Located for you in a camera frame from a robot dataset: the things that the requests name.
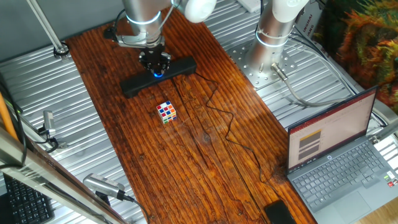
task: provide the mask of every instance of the black phone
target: black phone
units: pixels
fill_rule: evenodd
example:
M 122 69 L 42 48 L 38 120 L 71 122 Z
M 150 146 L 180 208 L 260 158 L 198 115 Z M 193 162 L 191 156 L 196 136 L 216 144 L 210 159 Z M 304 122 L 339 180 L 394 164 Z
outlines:
M 289 209 L 281 200 L 272 202 L 264 210 L 272 224 L 296 224 Z

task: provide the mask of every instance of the keyboard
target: keyboard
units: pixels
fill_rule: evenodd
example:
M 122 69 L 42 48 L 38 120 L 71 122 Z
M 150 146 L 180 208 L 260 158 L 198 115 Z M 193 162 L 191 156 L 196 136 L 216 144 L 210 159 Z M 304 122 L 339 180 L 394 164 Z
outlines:
M 364 143 L 320 167 L 293 180 L 302 197 L 317 211 L 344 196 L 354 185 L 377 182 L 375 173 L 384 169 L 383 162 Z
M 15 224 L 45 223 L 53 218 L 47 196 L 4 175 Z

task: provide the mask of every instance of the open laptop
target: open laptop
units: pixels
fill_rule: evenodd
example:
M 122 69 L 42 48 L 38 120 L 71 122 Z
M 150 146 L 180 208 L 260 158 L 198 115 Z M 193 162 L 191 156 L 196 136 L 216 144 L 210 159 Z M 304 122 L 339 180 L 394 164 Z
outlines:
M 288 130 L 287 177 L 319 224 L 354 223 L 398 196 L 396 173 L 366 138 L 376 90 Z

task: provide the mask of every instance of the wood grain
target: wood grain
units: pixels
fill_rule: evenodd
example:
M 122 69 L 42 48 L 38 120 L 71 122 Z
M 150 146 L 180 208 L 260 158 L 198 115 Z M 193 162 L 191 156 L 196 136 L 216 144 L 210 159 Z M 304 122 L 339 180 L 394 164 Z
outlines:
M 398 198 L 381 206 L 355 224 L 398 224 Z
M 120 22 L 119 30 L 128 28 Z M 192 55 L 198 75 L 177 76 L 126 99 L 119 82 L 143 71 L 136 49 L 104 40 L 99 27 L 67 40 L 106 132 L 137 196 L 154 223 L 268 223 L 264 207 L 278 196 L 297 223 L 315 223 L 278 167 L 287 133 L 207 27 L 174 12 L 163 35 L 172 60 Z M 170 100 L 177 120 L 162 124 L 156 106 Z

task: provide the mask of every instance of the connector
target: connector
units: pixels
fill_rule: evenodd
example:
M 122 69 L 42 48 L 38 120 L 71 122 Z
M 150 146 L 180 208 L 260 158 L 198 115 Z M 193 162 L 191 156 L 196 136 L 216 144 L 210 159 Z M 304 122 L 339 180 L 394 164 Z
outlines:
M 278 74 L 279 78 L 282 80 L 282 82 L 285 82 L 288 80 L 286 74 L 279 68 L 277 63 L 273 63 L 271 65 L 271 69 Z

